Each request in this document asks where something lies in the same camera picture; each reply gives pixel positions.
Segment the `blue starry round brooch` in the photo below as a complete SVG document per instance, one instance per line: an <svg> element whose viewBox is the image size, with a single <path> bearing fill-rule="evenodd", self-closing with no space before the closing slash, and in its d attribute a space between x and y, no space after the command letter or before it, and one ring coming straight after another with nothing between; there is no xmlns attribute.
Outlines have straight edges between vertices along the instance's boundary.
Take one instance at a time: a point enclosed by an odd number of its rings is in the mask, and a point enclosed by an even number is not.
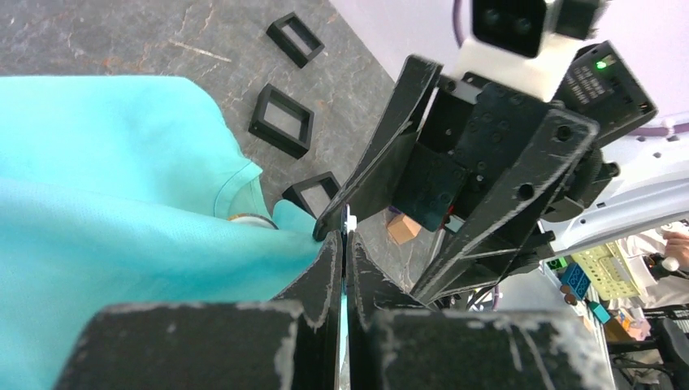
<svg viewBox="0 0 689 390"><path fill-rule="evenodd" d="M349 234L354 232L358 225L358 218L351 211L349 204L345 204L341 212L341 236L343 241L343 247L346 248L349 241Z"/></svg>

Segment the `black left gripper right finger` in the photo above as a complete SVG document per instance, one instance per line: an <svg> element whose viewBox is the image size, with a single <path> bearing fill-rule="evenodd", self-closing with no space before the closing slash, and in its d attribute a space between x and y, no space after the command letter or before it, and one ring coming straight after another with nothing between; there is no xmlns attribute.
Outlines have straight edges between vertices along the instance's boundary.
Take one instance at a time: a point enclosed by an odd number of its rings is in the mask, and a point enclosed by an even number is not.
<svg viewBox="0 0 689 390"><path fill-rule="evenodd" d="M354 389L612 389L608 358L563 311L429 310L346 247Z"/></svg>

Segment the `mint green garment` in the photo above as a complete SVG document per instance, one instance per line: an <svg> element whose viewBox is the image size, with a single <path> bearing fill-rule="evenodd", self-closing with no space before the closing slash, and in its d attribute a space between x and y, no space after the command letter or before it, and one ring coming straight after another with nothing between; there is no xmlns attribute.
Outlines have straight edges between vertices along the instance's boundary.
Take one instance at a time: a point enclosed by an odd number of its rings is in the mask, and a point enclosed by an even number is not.
<svg viewBox="0 0 689 390"><path fill-rule="evenodd" d="M263 301L321 245L265 205L215 100L178 76L1 79L1 386L48 389L103 307ZM278 230L231 223L252 213Z"/></svg>

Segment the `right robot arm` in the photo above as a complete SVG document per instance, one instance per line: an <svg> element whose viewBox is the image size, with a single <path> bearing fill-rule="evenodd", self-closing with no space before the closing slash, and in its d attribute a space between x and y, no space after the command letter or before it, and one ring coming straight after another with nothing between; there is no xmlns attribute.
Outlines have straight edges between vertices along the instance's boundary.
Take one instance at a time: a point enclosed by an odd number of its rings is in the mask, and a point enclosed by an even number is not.
<svg viewBox="0 0 689 390"><path fill-rule="evenodd" d="M688 139L649 128L656 113L609 41L576 54L552 102L411 55L314 237L345 213L390 206L429 232L458 219L413 295L484 293L541 259L688 212Z"/></svg>

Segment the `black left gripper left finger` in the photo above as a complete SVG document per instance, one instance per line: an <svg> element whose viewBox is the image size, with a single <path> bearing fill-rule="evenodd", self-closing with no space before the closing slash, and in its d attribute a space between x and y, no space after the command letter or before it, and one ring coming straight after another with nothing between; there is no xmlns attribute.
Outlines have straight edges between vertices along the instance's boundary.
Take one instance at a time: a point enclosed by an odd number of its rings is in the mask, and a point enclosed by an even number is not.
<svg viewBox="0 0 689 390"><path fill-rule="evenodd" d="M78 338L57 389L335 389L344 240L269 301L111 305Z"/></svg>

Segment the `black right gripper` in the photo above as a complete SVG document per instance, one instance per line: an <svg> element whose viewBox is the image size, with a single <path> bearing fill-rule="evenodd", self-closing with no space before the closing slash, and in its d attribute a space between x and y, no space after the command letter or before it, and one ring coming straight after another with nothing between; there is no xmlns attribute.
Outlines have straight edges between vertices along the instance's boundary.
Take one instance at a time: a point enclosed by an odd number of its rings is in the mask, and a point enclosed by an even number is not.
<svg viewBox="0 0 689 390"><path fill-rule="evenodd" d="M407 57L365 152L313 230L322 241L341 229L346 206L362 221L392 205L430 232L449 215L466 219L411 291L426 305L477 261L514 258L543 207L501 249L476 249L534 205L600 130L594 120L488 83L474 102L440 89L416 141L442 69L427 58Z"/></svg>

